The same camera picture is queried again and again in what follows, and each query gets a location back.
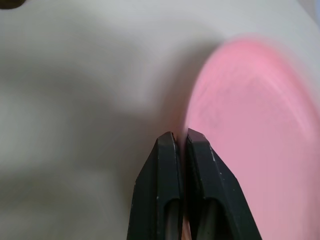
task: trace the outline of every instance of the pink disc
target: pink disc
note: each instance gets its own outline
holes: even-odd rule
[[[238,179],[264,240],[320,239],[320,118],[300,75],[255,38],[224,44],[192,92],[186,126]]]

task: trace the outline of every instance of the pink plastic lid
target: pink plastic lid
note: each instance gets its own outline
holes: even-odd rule
[[[186,126],[238,179],[264,240],[320,239],[320,121],[303,81],[265,42],[240,38],[207,61]]]

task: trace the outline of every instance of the blurred pink object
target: blurred pink object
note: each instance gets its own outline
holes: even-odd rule
[[[192,92],[186,127],[238,179],[264,240],[320,239],[320,118],[302,77],[257,38],[224,44]]]

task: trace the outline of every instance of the dark object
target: dark object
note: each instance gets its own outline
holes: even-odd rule
[[[24,4],[26,0],[0,0],[0,9],[15,9]]]
[[[185,188],[173,134],[160,136],[136,179],[127,240],[180,240],[183,189],[193,240],[261,240],[241,187],[205,136],[188,130]]]

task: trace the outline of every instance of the white surface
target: white surface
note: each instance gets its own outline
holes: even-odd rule
[[[293,0],[29,0],[0,11],[0,239],[125,239],[135,179],[214,47],[260,33],[320,83]]]

